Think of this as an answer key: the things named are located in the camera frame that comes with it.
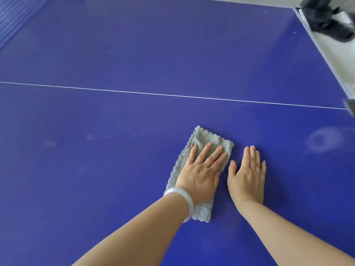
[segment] person's left hand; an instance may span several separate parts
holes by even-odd
[[[199,205],[211,199],[219,182],[220,172],[218,171],[228,154],[219,146],[206,160],[206,155],[211,143],[207,143],[202,152],[196,158],[197,145],[195,144],[190,152],[184,168],[176,181],[176,187],[185,190],[192,198],[194,205]]]

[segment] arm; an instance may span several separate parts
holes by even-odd
[[[218,169],[227,157],[218,147],[206,160],[212,144],[207,144],[195,160],[197,145],[191,149],[176,187],[191,196],[194,205],[208,201],[219,182]],[[188,216],[185,198],[171,192],[106,237],[73,266],[159,265],[175,234]]]
[[[246,147],[240,170],[231,161],[228,189],[235,206],[255,230],[279,266],[354,266],[355,259],[297,227],[263,204],[266,163],[255,147]]]

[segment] forearm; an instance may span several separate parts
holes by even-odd
[[[240,209],[278,266],[354,266],[355,259],[297,227],[264,205],[250,201]]]
[[[171,192],[93,247],[75,266],[159,265],[189,212]]]

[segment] bracelet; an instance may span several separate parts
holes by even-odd
[[[163,197],[164,197],[166,194],[170,193],[170,192],[177,192],[177,193],[179,193],[179,194],[182,195],[182,196],[185,198],[185,200],[187,201],[187,204],[189,205],[189,215],[185,218],[184,223],[185,223],[185,222],[188,222],[188,221],[191,219],[193,213],[195,213],[195,207],[194,207],[194,205],[193,205],[193,201],[192,201],[192,199],[191,199],[191,196],[190,196],[186,191],[184,191],[183,189],[174,187],[174,188],[167,189],[167,190],[164,192]]]

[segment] gray corner bracket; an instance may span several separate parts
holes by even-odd
[[[350,114],[355,117],[355,99],[347,99],[344,101],[345,106],[349,109]]]

